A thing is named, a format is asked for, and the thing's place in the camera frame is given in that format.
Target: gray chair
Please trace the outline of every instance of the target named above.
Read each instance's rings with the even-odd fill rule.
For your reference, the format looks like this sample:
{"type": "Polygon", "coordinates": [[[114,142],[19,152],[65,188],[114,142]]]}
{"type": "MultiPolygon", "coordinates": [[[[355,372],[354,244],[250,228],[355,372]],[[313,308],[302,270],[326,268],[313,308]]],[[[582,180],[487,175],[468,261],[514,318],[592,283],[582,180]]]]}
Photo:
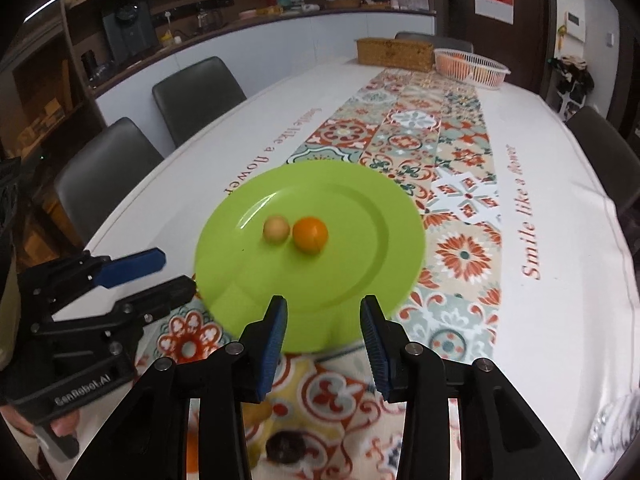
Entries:
{"type": "Polygon", "coordinates": [[[176,146],[246,100],[219,57],[172,74],[154,86],[153,94],[176,146]]]}
{"type": "Polygon", "coordinates": [[[618,215],[622,215],[640,198],[640,158],[609,121],[590,106],[578,110],[566,126],[616,205],[618,215]]]}
{"type": "Polygon", "coordinates": [[[54,188],[85,244],[160,162],[162,155],[128,117],[117,120],[74,155],[56,177],[54,188]]]}
{"type": "Polygon", "coordinates": [[[431,34],[423,34],[421,32],[398,32],[396,40],[414,40],[427,41],[434,48],[454,48],[464,52],[474,52],[473,43],[464,40],[456,40],[455,38],[443,38],[442,36],[432,36],[431,34]]]}

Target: white plastic basket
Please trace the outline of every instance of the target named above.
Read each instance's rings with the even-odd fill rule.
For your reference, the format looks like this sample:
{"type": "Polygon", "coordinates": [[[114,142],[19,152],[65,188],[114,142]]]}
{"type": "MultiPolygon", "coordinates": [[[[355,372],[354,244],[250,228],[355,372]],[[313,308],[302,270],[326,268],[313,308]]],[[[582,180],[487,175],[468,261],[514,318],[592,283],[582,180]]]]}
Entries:
{"type": "Polygon", "coordinates": [[[439,74],[482,88],[499,88],[504,77],[511,73],[502,63],[463,50],[436,48],[433,53],[439,74]]]}

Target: light strip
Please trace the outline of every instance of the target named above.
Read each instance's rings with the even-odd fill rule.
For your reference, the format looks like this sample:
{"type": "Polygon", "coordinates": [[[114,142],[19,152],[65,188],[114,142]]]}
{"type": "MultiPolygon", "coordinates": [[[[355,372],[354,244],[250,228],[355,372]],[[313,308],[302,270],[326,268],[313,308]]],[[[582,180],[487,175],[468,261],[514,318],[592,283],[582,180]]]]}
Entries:
{"type": "Polygon", "coordinates": [[[24,19],[24,22],[23,22],[23,23],[25,23],[25,22],[27,22],[27,20],[30,20],[31,18],[33,18],[33,17],[34,17],[37,13],[39,13],[42,9],[44,9],[45,7],[47,7],[47,6],[51,5],[51,4],[52,4],[53,2],[55,2],[55,1],[56,1],[56,0],[49,0],[46,4],[44,4],[44,5],[40,6],[40,7],[38,7],[36,10],[34,10],[34,11],[29,15],[29,16],[27,16],[27,17],[24,19]]]}

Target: dining table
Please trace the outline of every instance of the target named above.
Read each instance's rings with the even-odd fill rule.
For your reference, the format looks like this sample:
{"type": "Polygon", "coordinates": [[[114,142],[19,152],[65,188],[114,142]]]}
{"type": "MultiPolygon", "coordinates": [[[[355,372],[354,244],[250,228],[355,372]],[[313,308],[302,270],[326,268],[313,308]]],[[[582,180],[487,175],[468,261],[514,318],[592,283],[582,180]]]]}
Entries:
{"type": "MultiPolygon", "coordinates": [[[[104,314],[119,298],[193,276],[198,238],[222,201],[273,168],[318,159],[384,174],[414,202],[426,249],[392,317],[409,339],[445,359],[493,360],[587,471],[594,418],[639,384],[638,289],[615,207],[574,136],[538,95],[511,84],[476,88],[356,60],[273,84],[177,148],[87,245],[112,258],[158,247],[164,269],[96,288],[56,319],[104,314]]],[[[146,327],[136,366],[205,358],[238,336],[196,294],[146,327]]],[[[129,388],[81,410],[81,452],[129,388]]],[[[286,354],[268,400],[271,415],[246,429],[254,479],[395,478],[404,406],[382,401],[361,341],[286,354]],[[305,456],[274,465],[264,442],[287,429],[302,432],[305,456]]],[[[456,403],[449,408],[459,478],[456,403]]],[[[197,405],[192,415],[197,425],[197,405]]],[[[50,462],[63,480],[75,460],[50,462]]],[[[188,473],[196,478],[197,464],[188,473]]]]}

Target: black appliance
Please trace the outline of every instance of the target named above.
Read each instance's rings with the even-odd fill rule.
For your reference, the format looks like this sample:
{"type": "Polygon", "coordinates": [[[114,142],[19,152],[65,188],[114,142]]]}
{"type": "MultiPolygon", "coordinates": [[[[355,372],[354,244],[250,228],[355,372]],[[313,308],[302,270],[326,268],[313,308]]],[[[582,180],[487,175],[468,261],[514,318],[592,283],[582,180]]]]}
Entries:
{"type": "Polygon", "coordinates": [[[103,11],[102,23],[116,66],[123,65],[132,57],[158,46],[158,37],[151,24],[149,6],[145,0],[103,11]]]}

